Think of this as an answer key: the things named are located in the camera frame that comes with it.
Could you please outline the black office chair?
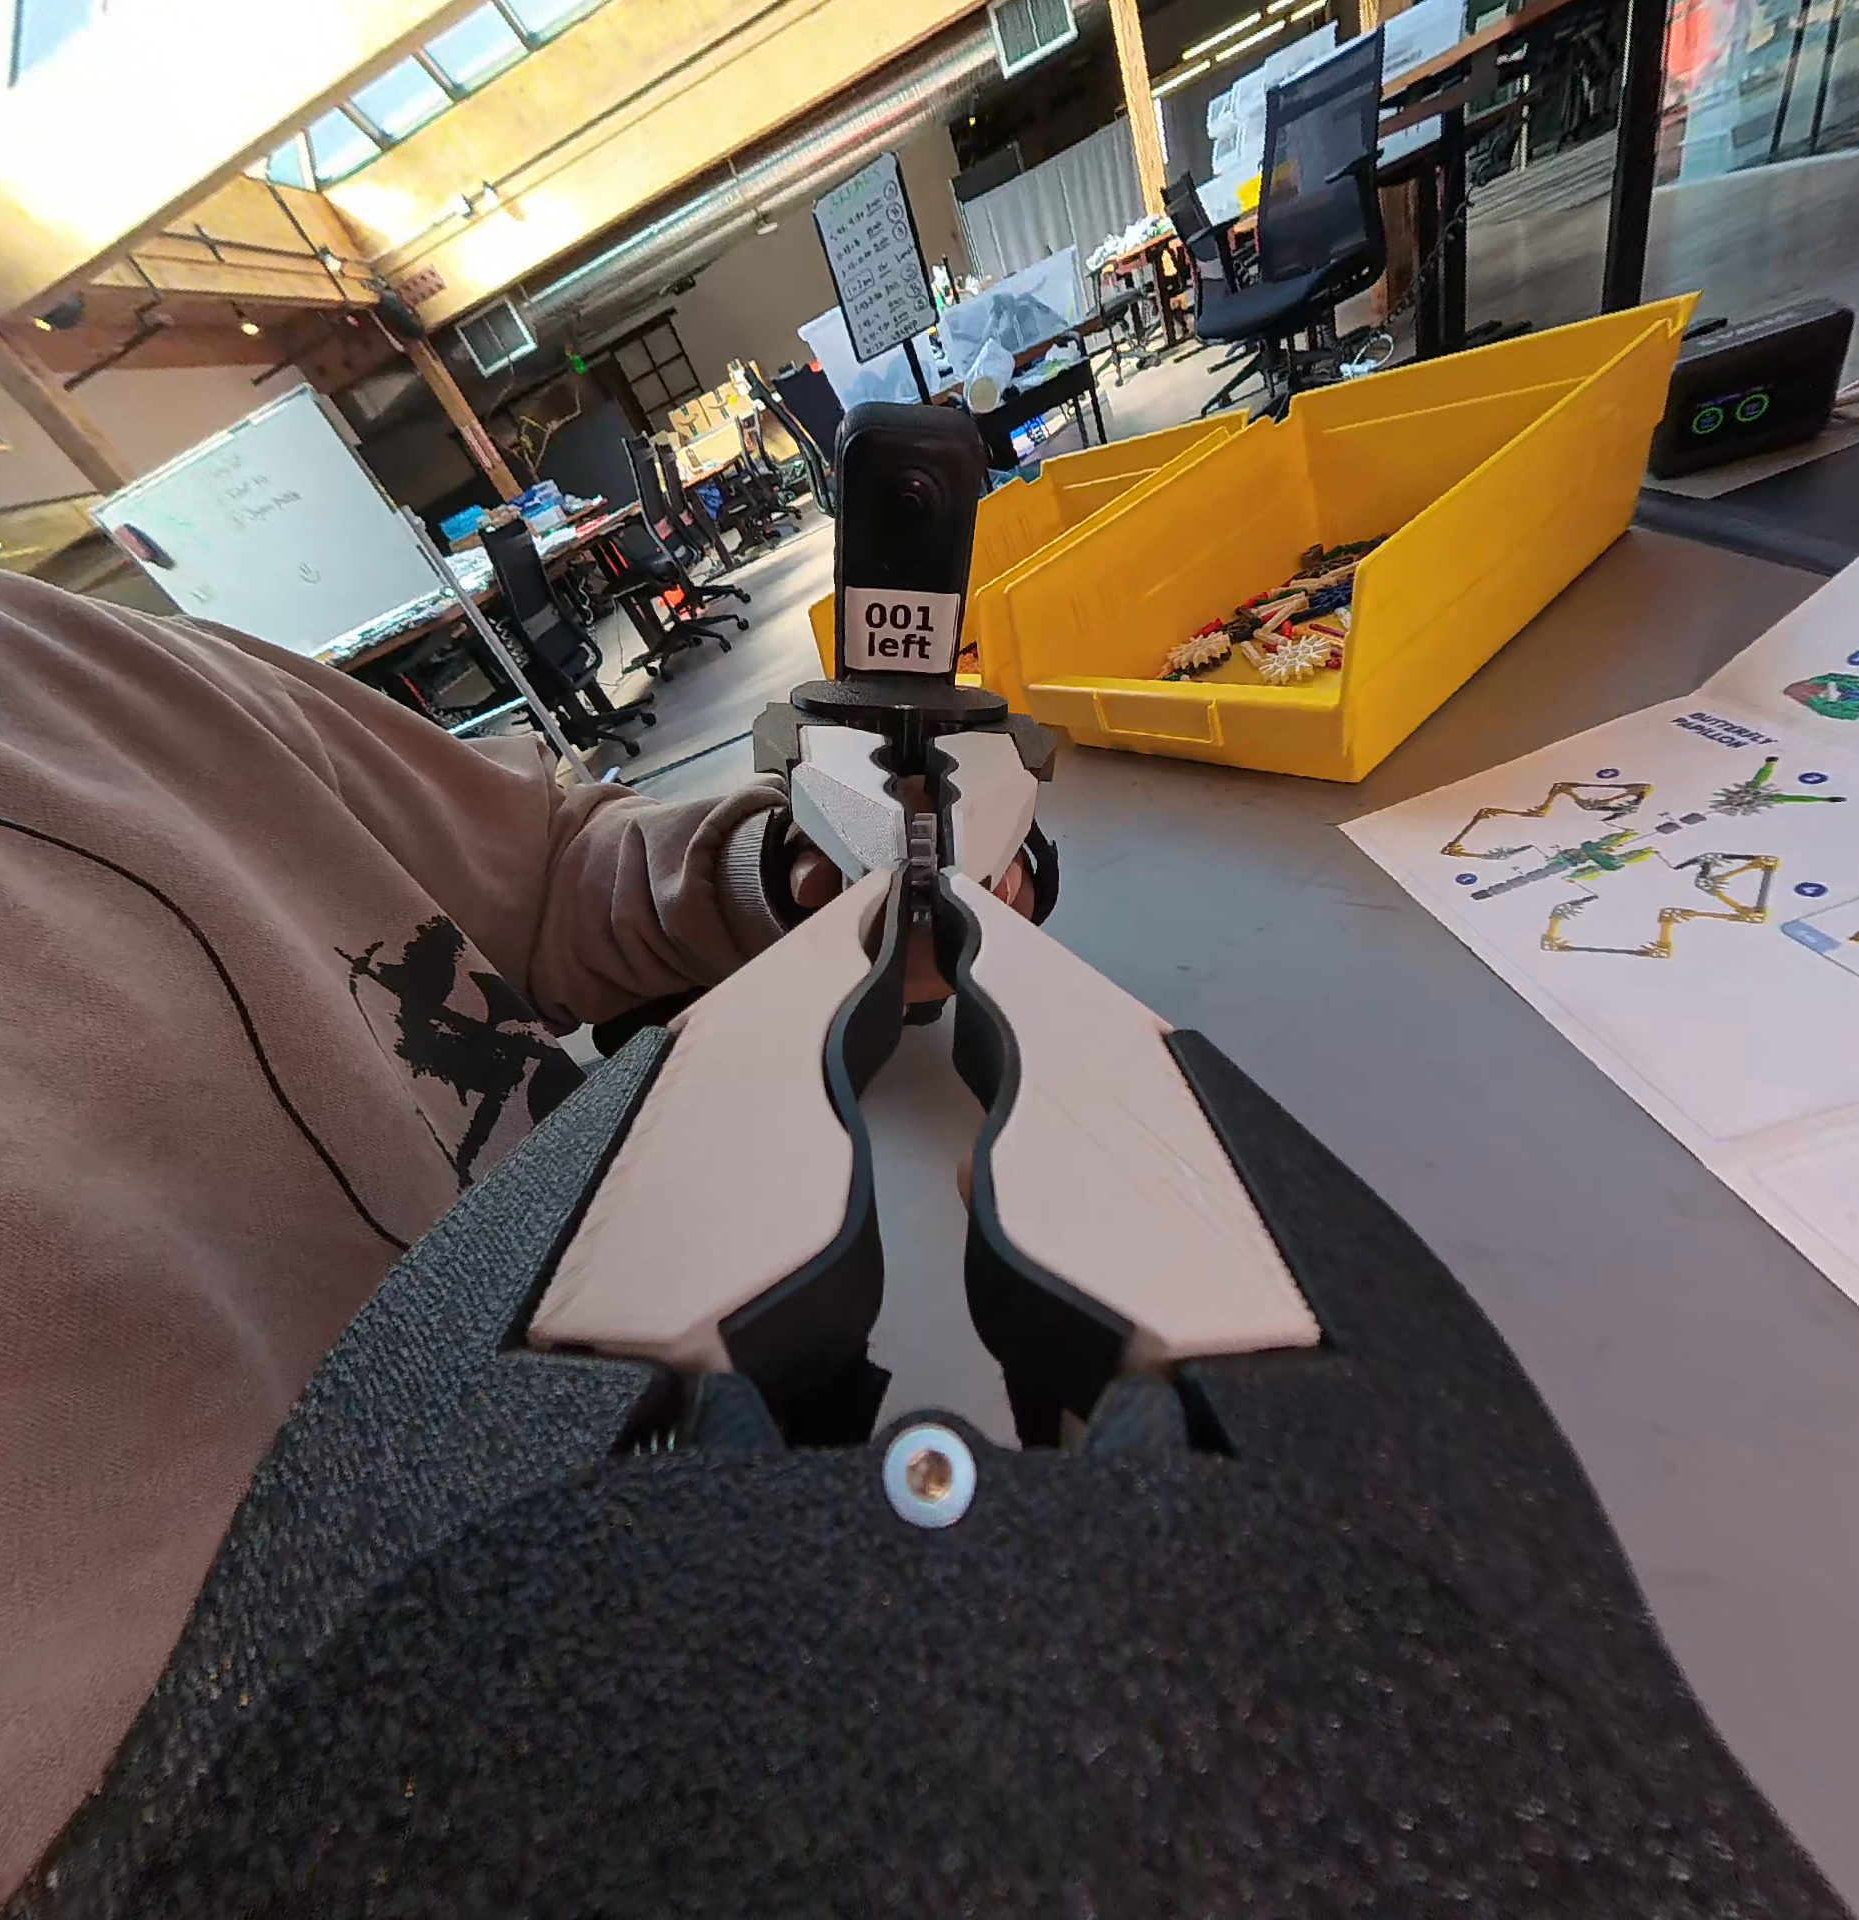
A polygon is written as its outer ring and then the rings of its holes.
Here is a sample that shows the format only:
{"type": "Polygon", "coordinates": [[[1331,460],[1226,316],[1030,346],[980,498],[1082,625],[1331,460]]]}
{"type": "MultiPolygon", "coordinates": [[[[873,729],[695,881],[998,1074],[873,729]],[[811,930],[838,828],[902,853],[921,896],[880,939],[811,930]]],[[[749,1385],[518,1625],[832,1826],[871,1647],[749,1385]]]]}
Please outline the black office chair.
{"type": "Polygon", "coordinates": [[[592,628],[567,610],[522,521],[480,532],[493,584],[511,632],[525,651],[525,675],[576,750],[612,743],[623,758],[642,752],[631,723],[655,724],[648,700],[616,709],[600,687],[605,663],[592,628]]]}
{"type": "Polygon", "coordinates": [[[1298,386],[1331,379],[1336,312],[1389,264],[1377,186],[1384,64],[1373,28],[1266,91],[1253,280],[1234,268],[1225,228],[1184,244],[1196,337],[1249,349],[1271,420],[1284,420],[1298,386]]]}
{"type": "Polygon", "coordinates": [[[657,624],[655,673],[669,680],[669,658],[705,642],[729,653],[735,650],[729,630],[743,632],[751,622],[740,612],[717,610],[711,593],[697,582],[699,547],[684,516],[667,498],[655,447],[642,435],[626,435],[623,450],[644,532],[621,537],[620,547],[631,573],[648,589],[657,624]]]}

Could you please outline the black device green lights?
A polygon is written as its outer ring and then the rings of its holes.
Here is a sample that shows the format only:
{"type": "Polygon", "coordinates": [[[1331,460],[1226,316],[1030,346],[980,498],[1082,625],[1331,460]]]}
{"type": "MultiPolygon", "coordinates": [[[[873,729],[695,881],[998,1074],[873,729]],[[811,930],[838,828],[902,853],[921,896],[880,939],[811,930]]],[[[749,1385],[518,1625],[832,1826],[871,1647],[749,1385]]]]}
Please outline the black device green lights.
{"type": "Polygon", "coordinates": [[[1852,346],[1855,312],[1799,299],[1686,337],[1649,475],[1665,484],[1806,444],[1828,426],[1852,346]]]}

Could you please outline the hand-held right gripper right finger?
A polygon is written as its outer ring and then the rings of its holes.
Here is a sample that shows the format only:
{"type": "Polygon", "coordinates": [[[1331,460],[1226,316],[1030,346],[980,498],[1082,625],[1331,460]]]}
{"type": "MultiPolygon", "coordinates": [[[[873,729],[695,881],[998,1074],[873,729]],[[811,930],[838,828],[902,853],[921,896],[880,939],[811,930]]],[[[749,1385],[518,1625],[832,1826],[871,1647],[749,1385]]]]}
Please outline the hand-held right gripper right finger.
{"type": "Polygon", "coordinates": [[[939,881],[951,1063],[983,1112],[967,1305],[1021,1418],[1093,1414],[1119,1379],[1305,1352],[1322,1324],[1226,1142],[1232,1071],[988,886],[939,881]]]}

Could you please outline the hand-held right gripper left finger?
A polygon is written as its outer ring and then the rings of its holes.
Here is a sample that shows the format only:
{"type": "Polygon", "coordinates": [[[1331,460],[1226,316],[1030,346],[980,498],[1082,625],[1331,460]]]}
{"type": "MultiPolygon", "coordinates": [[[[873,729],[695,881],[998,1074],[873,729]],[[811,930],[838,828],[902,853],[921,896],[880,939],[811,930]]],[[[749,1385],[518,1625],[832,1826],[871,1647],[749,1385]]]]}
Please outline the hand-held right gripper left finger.
{"type": "Polygon", "coordinates": [[[735,1373],[773,1407],[854,1377],[883,1303],[860,1113],[902,1031],[906,869],[871,874],[669,1029],[528,1342],[735,1373]]]}

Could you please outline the yellow parts bin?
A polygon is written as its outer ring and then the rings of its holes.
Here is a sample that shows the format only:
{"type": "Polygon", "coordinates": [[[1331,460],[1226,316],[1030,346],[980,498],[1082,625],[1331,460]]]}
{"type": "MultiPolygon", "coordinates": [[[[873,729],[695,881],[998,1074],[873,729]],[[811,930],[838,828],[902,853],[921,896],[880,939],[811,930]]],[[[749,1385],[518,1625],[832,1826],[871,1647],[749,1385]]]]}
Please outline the yellow parts bin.
{"type": "Polygon", "coordinates": [[[978,685],[1001,696],[1014,710],[1030,709],[1022,680],[1009,593],[1026,582],[1076,534],[1105,530],[1116,506],[1161,474],[1180,474],[1196,454],[1215,450],[1253,425],[1234,411],[1182,426],[1159,428],[1132,440],[1064,452],[1039,467],[1037,475],[1016,475],[976,506],[967,580],[962,589],[927,589],[913,603],[927,603],[929,616],[906,612],[889,616],[875,603],[893,593],[852,590],[852,650],[860,668],[908,666],[900,651],[883,651],[882,637],[929,637],[947,642],[947,677],[978,685]]]}
{"type": "Polygon", "coordinates": [[[969,603],[980,675],[1082,747],[1356,784],[1636,510],[1698,292],[1368,375],[1213,426],[969,603]],[[1371,542],[1342,663],[1301,685],[1171,651],[1316,547],[1371,542]]]}

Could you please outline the black-framed sign board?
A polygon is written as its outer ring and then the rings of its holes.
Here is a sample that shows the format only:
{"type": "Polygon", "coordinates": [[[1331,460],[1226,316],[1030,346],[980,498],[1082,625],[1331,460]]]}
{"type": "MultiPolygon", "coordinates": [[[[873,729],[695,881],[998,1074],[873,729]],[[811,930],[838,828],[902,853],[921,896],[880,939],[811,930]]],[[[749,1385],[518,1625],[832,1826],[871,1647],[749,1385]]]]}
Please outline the black-framed sign board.
{"type": "Polygon", "coordinates": [[[939,390],[927,341],[941,310],[899,155],[873,158],[819,196],[811,220],[854,363],[839,390],[847,409],[866,399],[930,400],[939,390]]]}

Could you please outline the wooden top background desk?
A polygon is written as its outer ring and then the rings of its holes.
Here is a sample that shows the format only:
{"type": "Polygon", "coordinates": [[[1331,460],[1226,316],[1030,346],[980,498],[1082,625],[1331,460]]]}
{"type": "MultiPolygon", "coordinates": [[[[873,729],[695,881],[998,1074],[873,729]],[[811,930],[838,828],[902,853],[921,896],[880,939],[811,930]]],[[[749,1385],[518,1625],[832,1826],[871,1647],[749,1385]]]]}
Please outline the wooden top background desk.
{"type": "Polygon", "coordinates": [[[1470,343],[1470,167],[1502,133],[1532,132],[1548,87],[1569,74],[1584,42],[1597,49],[1597,101],[1616,87],[1624,8],[1518,5],[1453,46],[1384,81],[1377,183],[1409,196],[1412,258],[1385,325],[1414,331],[1414,359],[1470,343]]]}

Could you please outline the pile of toy parts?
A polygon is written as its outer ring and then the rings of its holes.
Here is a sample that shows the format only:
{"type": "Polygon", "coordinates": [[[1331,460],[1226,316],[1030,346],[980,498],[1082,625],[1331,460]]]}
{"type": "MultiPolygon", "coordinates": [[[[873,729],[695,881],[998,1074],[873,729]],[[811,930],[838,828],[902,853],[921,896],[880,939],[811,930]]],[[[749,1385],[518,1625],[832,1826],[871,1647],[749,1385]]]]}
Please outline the pile of toy parts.
{"type": "Polygon", "coordinates": [[[1352,630],[1361,566],[1384,537],[1310,547],[1288,580],[1253,593],[1167,651],[1155,680],[1295,687],[1336,675],[1352,630]]]}

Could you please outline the person's left forearm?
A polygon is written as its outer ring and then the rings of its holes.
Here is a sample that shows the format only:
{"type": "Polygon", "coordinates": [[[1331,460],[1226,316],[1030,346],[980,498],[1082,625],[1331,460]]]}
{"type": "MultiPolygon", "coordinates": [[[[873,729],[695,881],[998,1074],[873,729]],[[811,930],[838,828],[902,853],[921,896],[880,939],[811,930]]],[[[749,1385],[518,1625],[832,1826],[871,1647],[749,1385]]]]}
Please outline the person's left forearm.
{"type": "Polygon", "coordinates": [[[746,968],[797,918],[791,826],[773,777],[675,805],[612,784],[567,793],[528,962],[538,1016],[572,1031],[746,968]]]}

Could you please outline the grey desk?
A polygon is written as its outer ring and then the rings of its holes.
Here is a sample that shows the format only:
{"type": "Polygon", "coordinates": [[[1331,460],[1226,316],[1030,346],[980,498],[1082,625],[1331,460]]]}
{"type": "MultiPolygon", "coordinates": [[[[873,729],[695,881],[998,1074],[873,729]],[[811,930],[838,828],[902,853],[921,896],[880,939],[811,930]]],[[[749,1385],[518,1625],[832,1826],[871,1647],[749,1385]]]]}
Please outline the grey desk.
{"type": "Polygon", "coordinates": [[[395,1583],[163,1907],[1859,1916],[1859,1309],[1344,833],[1693,693],[1827,580],[1627,530],[1356,784],[1071,747],[1042,930],[1198,1034],[1322,1343],[1021,1418],[983,1112],[862,1092],[893,1401],[395,1583]]]}

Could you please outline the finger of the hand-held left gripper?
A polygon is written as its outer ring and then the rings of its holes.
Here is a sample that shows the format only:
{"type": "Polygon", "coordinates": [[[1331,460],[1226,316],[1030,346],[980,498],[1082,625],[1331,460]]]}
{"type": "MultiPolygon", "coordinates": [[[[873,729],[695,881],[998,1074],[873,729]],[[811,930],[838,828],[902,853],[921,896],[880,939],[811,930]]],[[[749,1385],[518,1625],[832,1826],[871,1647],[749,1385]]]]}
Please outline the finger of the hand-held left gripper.
{"type": "Polygon", "coordinates": [[[880,731],[797,729],[793,823],[847,881],[910,864],[910,813],[889,760],[891,743],[880,731]]]}
{"type": "Polygon", "coordinates": [[[1034,855],[1039,781],[1014,731],[941,736],[941,872],[1037,917],[1034,855]]]}

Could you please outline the white instruction sheet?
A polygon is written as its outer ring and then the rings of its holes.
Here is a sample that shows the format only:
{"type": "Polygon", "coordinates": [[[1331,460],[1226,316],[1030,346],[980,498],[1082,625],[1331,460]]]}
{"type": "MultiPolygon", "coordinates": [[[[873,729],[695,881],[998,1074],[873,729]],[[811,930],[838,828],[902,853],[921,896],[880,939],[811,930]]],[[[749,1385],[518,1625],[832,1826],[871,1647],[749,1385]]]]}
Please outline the white instruction sheet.
{"type": "Polygon", "coordinates": [[[1693,693],[1344,833],[1859,1309],[1859,556],[1693,693]]]}

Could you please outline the white whiteboard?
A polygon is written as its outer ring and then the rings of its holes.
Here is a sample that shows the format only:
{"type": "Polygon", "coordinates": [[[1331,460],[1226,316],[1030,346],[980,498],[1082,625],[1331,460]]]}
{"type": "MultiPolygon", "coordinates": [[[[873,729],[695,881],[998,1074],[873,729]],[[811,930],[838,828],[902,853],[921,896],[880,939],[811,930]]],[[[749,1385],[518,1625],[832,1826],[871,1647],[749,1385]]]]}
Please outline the white whiteboard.
{"type": "Polygon", "coordinates": [[[296,386],[92,509],[191,618],[316,658],[440,589],[408,516],[296,386]]]}

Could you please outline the cluttered background desk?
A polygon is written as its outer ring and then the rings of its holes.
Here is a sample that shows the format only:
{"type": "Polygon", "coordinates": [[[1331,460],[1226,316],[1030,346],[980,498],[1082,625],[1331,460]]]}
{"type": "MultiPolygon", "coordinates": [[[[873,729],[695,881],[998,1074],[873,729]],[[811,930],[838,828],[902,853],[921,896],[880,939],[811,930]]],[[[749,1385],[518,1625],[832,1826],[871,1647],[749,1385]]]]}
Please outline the cluttered background desk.
{"type": "Polygon", "coordinates": [[[921,399],[960,409],[976,420],[990,469],[1011,471],[1051,458],[1057,417],[1084,450],[1110,444],[1086,325],[1076,249],[1064,249],[944,308],[913,346],[860,360],[839,310],[797,336],[844,411],[921,399]]]}

